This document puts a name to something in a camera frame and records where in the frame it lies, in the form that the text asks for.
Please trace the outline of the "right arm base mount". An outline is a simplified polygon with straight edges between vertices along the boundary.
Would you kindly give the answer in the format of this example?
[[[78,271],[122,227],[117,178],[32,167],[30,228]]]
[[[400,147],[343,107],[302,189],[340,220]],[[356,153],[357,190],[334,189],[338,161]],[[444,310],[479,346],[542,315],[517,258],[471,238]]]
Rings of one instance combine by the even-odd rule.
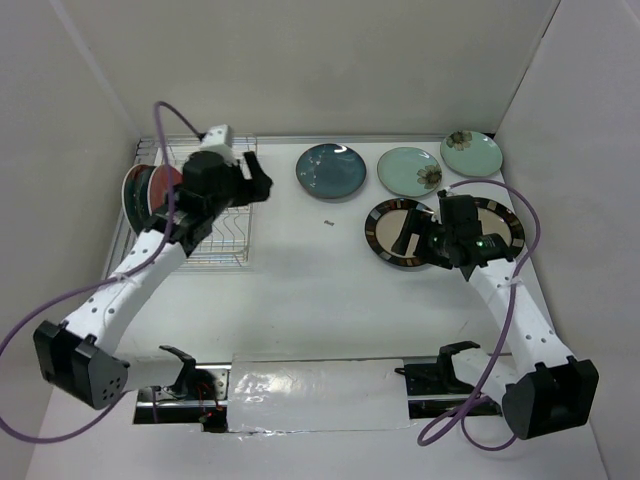
[[[453,414],[454,408],[461,406],[473,390],[468,384],[445,381],[436,363],[405,364],[394,372],[404,378],[412,420]]]

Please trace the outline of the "dark blue plate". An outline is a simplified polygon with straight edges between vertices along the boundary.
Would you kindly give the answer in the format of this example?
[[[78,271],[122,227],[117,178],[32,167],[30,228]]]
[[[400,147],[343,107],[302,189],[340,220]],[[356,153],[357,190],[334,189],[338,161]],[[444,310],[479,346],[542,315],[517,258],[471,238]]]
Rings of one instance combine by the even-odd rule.
[[[135,235],[140,234],[145,221],[150,217],[146,201],[144,200],[143,188],[146,187],[153,168],[151,165],[146,165],[146,169],[137,176],[133,197],[131,199],[127,199],[125,203],[122,203],[121,198],[122,209],[126,220]]]
[[[365,183],[367,167],[352,148],[334,143],[315,145],[298,158],[295,175],[302,188],[319,199],[351,196]]]

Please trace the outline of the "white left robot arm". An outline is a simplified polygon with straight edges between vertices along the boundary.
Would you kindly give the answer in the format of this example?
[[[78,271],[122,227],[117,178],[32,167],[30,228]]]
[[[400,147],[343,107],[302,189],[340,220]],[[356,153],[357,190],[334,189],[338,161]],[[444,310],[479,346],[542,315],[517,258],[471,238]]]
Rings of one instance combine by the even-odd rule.
[[[102,410],[126,390],[163,387],[184,399],[196,390],[196,361],[170,345],[151,358],[119,359],[115,352],[127,328],[154,291],[212,232],[228,208],[264,202],[273,185],[257,155],[226,162],[214,152],[189,156],[182,180],[145,221],[129,255],[108,284],[59,324],[43,321],[33,338],[43,378]]]

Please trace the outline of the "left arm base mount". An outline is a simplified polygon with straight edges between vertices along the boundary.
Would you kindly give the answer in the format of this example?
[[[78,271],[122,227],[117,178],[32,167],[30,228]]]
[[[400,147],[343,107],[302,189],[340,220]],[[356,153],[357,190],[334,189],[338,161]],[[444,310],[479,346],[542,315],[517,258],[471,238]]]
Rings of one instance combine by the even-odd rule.
[[[134,425],[189,425],[203,432],[228,432],[230,364],[197,365],[186,387],[154,386],[137,392]]]

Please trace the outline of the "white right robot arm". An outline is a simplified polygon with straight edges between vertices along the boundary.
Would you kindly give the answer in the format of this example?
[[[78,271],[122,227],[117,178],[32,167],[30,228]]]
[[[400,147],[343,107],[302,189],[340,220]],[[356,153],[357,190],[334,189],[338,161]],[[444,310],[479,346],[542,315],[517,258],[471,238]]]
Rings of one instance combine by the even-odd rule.
[[[448,392],[472,388],[471,400],[492,400],[521,440],[584,425],[599,381],[590,360],[578,360],[558,338],[520,280],[512,249],[498,233],[486,234],[470,195],[442,194],[430,214],[409,209],[395,253],[412,253],[433,266],[457,269],[491,311],[515,365],[499,362],[473,342],[441,348],[436,379]]]

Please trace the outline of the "brown rimmed cream plate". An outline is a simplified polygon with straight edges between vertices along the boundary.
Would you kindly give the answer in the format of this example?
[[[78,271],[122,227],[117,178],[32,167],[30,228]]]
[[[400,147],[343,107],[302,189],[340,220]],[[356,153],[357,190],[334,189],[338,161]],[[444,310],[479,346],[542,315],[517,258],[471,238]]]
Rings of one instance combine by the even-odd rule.
[[[434,211],[425,204],[408,198],[392,198],[376,205],[365,220],[365,239],[371,250],[385,263],[402,269],[426,266],[424,260],[410,256],[410,252],[397,254],[392,251],[400,236],[407,214],[415,209],[427,220]]]
[[[478,218],[484,235],[498,234],[502,237],[514,258],[525,247],[525,231],[520,219],[503,204],[484,197],[475,197]]]

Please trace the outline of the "red teal flower plate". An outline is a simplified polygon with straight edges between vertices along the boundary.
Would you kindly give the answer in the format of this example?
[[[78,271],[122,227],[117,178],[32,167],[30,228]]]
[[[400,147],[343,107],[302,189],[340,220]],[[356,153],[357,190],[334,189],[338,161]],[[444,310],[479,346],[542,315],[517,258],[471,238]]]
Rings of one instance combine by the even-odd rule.
[[[170,168],[166,166],[154,167],[146,187],[143,188],[144,200],[149,213],[152,214],[165,203],[170,183],[177,185],[181,182],[182,173],[173,166]]]
[[[121,188],[122,203],[133,197],[135,181],[139,174],[146,169],[145,164],[137,164],[132,166],[124,176]]]

